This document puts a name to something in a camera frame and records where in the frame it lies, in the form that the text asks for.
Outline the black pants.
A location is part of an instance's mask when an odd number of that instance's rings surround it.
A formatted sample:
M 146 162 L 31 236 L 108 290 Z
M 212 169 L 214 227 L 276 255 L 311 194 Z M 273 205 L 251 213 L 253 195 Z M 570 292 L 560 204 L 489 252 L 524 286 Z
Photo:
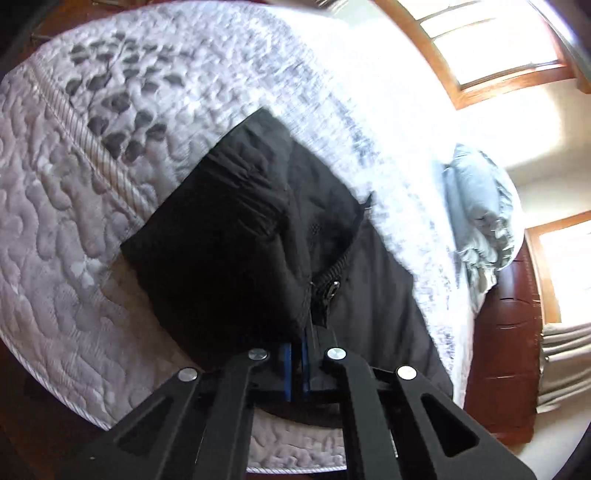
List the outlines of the black pants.
M 359 201 L 269 111 L 230 130 L 121 246 L 161 327 L 206 371 L 308 322 L 370 366 L 454 387 L 412 274 Z

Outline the red brown wooden cabinet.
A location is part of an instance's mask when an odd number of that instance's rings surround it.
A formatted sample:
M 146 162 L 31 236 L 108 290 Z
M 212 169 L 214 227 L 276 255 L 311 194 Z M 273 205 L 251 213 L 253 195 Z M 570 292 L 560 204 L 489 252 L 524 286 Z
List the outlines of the red brown wooden cabinet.
M 508 447 L 533 438 L 541 330 L 540 294 L 524 244 L 476 317 L 465 398 L 465 410 Z

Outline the grey blue folded duvet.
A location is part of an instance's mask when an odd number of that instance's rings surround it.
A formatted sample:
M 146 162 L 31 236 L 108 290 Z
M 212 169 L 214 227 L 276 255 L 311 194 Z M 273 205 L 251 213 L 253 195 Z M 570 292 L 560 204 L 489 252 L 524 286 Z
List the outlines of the grey blue folded duvet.
M 483 307 L 486 295 L 497 285 L 498 273 L 509 265 L 513 251 L 498 250 L 485 237 L 471 239 L 460 252 L 467 273 L 470 302 L 474 314 Z

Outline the grey blue pillow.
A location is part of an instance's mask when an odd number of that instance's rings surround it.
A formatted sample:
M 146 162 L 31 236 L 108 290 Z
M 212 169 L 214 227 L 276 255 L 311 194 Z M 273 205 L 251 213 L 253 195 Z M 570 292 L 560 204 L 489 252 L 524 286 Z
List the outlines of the grey blue pillow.
M 523 209 L 507 171 L 484 152 L 463 144 L 444 169 L 448 213 L 462 260 L 502 270 L 524 239 Z

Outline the grey striped curtain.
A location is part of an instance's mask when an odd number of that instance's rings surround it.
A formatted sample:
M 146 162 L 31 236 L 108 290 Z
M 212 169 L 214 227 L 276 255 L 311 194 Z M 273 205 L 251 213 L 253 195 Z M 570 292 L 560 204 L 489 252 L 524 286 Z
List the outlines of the grey striped curtain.
M 590 323 L 548 323 L 543 327 L 538 414 L 590 392 L 590 331 Z

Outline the grey quilted bedspread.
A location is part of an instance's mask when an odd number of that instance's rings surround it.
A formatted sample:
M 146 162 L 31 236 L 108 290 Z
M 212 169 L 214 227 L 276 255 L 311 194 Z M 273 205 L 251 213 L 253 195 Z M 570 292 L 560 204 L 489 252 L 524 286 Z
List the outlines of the grey quilted bedspread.
M 1 339 L 80 417 L 107 430 L 187 364 L 119 247 L 259 108 L 373 198 L 464 403 L 474 315 L 442 179 L 456 112 L 390 19 L 367 1 L 347 12 L 147 6 L 63 33 L 4 77 Z

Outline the wooden window frame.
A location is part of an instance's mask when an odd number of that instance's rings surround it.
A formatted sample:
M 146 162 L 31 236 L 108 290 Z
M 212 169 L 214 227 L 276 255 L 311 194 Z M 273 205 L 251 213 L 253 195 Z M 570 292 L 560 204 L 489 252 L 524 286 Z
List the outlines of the wooden window frame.
M 456 109 L 573 79 L 590 91 L 587 1 L 380 1 Z

